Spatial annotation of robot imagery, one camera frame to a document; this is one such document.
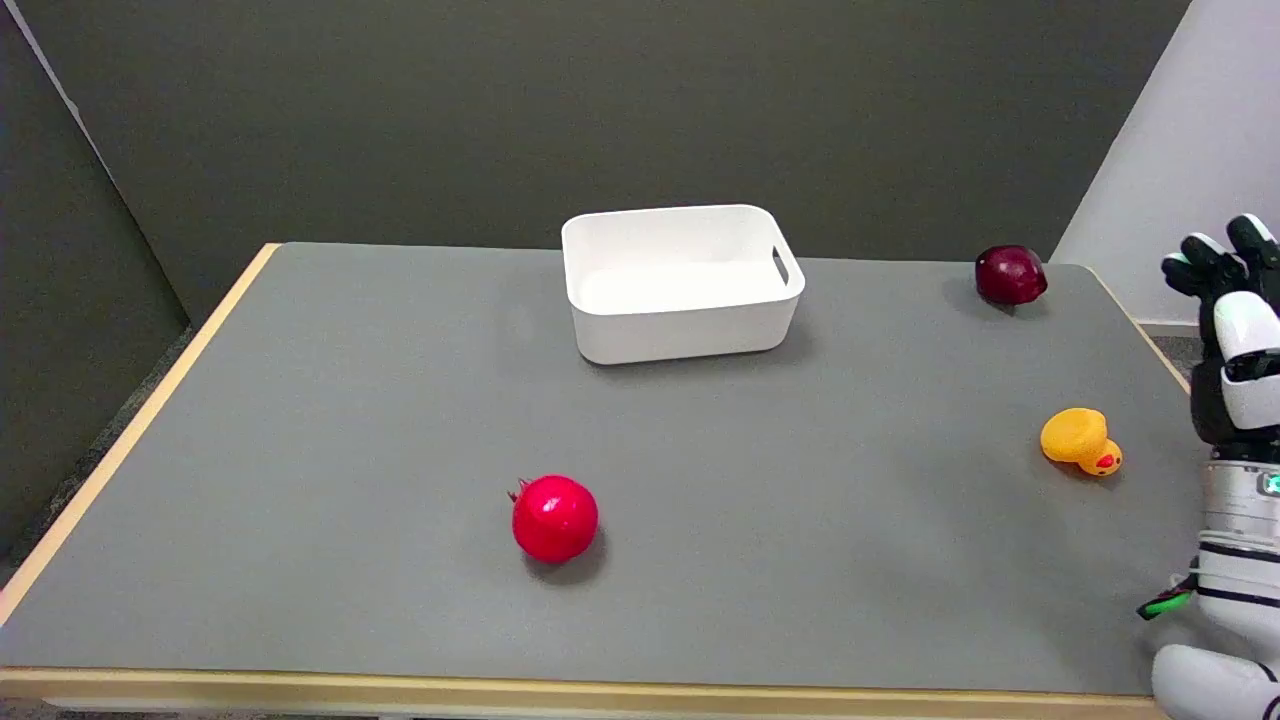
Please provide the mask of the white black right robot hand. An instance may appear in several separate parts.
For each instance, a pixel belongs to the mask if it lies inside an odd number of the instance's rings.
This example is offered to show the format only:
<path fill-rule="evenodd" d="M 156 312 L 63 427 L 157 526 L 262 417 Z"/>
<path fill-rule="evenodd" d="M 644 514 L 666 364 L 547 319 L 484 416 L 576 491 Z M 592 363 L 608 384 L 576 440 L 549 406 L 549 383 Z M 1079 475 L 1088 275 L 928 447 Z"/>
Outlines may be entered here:
<path fill-rule="evenodd" d="M 1254 214 L 1226 225 L 1225 249 L 1187 236 L 1161 261 L 1166 284 L 1199 300 L 1202 357 L 1190 370 L 1190 419 L 1219 461 L 1277 462 L 1279 246 Z"/>

